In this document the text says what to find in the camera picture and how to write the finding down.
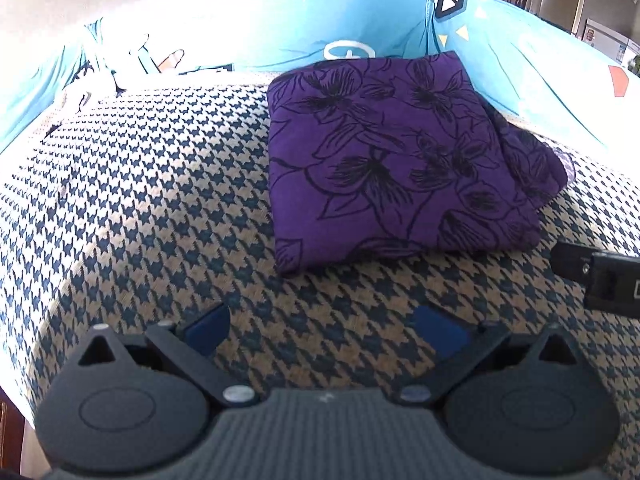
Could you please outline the purple floral red-lined garment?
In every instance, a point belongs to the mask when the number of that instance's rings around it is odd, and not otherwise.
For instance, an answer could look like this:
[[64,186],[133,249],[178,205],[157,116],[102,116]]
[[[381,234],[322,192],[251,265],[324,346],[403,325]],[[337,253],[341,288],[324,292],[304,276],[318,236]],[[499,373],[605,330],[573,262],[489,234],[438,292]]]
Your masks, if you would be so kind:
[[560,154],[478,94],[452,52],[322,62],[267,90],[279,272],[525,250],[567,187]]

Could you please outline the houndstooth sofa seat cover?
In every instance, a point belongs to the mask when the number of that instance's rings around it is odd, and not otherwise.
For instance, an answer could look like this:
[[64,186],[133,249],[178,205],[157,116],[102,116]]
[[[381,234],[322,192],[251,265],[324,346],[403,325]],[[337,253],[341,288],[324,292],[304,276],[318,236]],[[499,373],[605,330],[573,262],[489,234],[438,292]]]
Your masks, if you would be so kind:
[[1,385],[32,418],[90,326],[139,333],[213,304],[231,311],[216,361],[256,389],[390,388],[427,370],[412,311],[437,304],[518,333],[555,321],[620,410],[608,459],[639,474],[639,324],[582,307],[554,275],[557,240],[634,255],[639,185],[570,151],[570,184],[519,255],[427,255],[295,278],[274,268],[268,78],[153,81],[75,116],[47,110],[1,157]]

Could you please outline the white chest freezer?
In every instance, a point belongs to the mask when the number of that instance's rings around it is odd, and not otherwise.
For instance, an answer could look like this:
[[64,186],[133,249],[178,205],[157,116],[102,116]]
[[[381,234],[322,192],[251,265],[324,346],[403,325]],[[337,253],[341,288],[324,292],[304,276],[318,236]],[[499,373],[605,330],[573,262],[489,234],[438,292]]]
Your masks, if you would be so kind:
[[586,19],[582,41],[624,67],[639,55],[638,44],[591,18]]

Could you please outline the blue cartoon print sofa backrest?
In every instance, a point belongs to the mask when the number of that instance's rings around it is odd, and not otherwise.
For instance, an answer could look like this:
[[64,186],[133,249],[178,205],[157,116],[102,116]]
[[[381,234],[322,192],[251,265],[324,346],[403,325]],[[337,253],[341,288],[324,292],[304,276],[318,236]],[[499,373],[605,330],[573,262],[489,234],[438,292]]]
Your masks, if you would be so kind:
[[121,82],[182,53],[179,74],[277,73],[332,58],[457,53],[475,89],[528,128],[639,172],[639,81],[589,44],[502,0],[136,0],[88,25],[1,33],[1,141],[81,66]]

